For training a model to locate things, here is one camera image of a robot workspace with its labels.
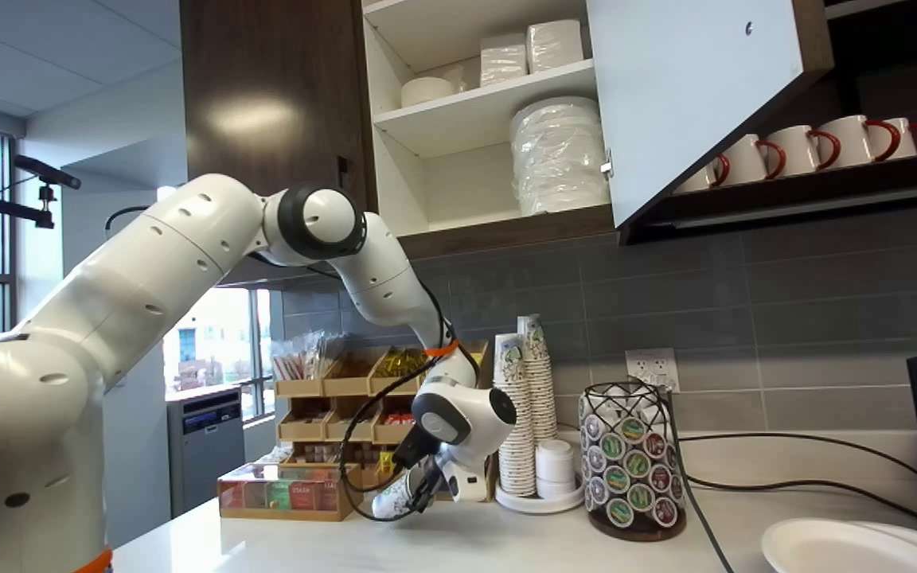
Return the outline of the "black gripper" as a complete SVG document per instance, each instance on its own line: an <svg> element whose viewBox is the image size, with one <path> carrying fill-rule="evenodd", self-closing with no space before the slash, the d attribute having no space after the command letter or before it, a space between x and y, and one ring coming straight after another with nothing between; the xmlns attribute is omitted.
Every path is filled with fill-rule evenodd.
<svg viewBox="0 0 917 573"><path fill-rule="evenodd" d="M403 508L428 508L435 491L463 491L466 470L453 454L453 445L460 441L463 437L435 439L424 427L407 428L407 437L395 449Z"/></svg>

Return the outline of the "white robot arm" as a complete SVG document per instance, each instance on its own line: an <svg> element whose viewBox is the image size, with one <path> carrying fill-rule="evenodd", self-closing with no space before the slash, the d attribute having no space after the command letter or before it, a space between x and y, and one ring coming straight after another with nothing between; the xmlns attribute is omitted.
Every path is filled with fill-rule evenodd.
<svg viewBox="0 0 917 573"><path fill-rule="evenodd" d="M399 476L374 498L383 520L419 508L439 476L485 470L516 405L478 383L383 217L334 186L260 196L210 173L148 207L0 335L0 573L110 567L101 398L247 254L330 263L366 320L410 327L430 357Z"/></svg>

